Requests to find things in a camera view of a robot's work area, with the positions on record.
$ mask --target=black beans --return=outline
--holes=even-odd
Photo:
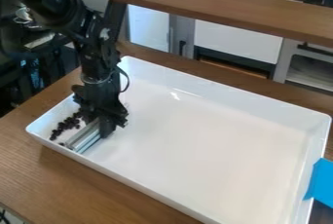
[[[52,135],[50,137],[50,141],[55,141],[58,136],[60,136],[66,130],[72,130],[74,128],[80,128],[80,119],[82,118],[82,110],[80,109],[78,112],[75,112],[72,117],[66,118],[63,122],[59,122],[57,124],[57,129],[52,130]]]

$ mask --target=white tray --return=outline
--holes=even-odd
[[[132,57],[121,66],[131,77],[122,94],[126,128],[83,155],[49,141],[56,123],[78,108],[70,96],[26,130],[204,223],[309,222],[313,200],[302,200],[329,116]]]

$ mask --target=blue object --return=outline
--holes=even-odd
[[[314,164],[313,176],[304,200],[310,198],[333,208],[333,162],[320,159]]]

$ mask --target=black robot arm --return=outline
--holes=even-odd
[[[82,65],[84,86],[73,86],[84,119],[99,119],[101,137],[124,127],[128,111],[119,100],[120,54],[116,42],[126,4],[109,1],[104,17],[82,0],[22,0],[44,27],[72,39]]]

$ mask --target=wooden table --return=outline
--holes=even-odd
[[[333,98],[250,77],[129,43],[119,50],[159,65],[333,115]],[[25,127],[71,94],[75,70],[0,120],[0,202],[30,223],[199,223],[32,139]],[[333,135],[326,158],[333,159]],[[316,205],[312,223],[333,222],[332,210]]]

